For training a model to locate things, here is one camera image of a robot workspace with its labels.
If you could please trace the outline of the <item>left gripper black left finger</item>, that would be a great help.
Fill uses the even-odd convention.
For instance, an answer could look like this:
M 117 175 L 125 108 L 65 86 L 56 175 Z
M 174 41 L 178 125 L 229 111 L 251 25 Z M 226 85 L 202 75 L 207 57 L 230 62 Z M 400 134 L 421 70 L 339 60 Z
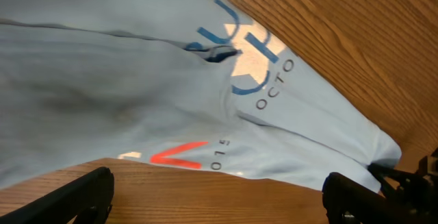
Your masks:
M 114 175 L 99 167 L 1 217 L 6 224 L 105 224 L 114 196 Z

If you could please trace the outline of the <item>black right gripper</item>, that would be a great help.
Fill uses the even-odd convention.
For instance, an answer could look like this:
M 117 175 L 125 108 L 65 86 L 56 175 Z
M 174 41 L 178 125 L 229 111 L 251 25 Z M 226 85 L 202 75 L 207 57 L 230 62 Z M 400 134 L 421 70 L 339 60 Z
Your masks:
M 401 203 L 428 203 L 430 213 L 437 213 L 437 149 L 424 156 L 415 173 L 371 164 L 368 171 L 381 183 L 381 192 Z

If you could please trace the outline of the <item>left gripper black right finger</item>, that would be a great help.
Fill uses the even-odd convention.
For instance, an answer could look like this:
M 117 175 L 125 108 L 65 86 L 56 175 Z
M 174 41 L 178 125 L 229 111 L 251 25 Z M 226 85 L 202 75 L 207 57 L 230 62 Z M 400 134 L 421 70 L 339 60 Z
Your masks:
M 331 173 L 322 189 L 330 224 L 434 224 L 428 203 L 401 203 L 379 195 L 340 173 Z

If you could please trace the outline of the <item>light blue t-shirt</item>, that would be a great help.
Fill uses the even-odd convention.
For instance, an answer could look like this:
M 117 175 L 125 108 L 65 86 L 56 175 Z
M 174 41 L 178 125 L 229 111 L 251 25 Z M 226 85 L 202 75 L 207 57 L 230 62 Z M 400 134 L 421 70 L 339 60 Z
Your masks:
M 376 192 L 402 152 L 227 0 L 1 0 L 1 186 L 123 155 Z

